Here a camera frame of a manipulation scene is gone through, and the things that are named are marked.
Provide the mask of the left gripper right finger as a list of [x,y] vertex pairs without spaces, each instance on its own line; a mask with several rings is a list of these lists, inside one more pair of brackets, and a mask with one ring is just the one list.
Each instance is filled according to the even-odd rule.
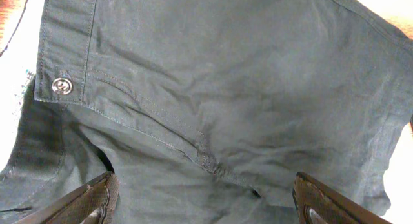
[[390,224],[304,172],[296,174],[293,199],[300,224]]

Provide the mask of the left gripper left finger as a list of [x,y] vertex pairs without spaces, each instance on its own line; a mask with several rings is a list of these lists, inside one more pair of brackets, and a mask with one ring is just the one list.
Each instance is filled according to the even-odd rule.
[[108,171],[15,224],[111,224],[118,197],[117,176]]

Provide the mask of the black shorts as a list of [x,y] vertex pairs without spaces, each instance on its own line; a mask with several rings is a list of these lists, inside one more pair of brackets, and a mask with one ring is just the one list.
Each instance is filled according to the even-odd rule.
[[381,216],[412,41],[357,0],[44,0],[13,223],[104,172],[114,223],[295,223],[306,172]]

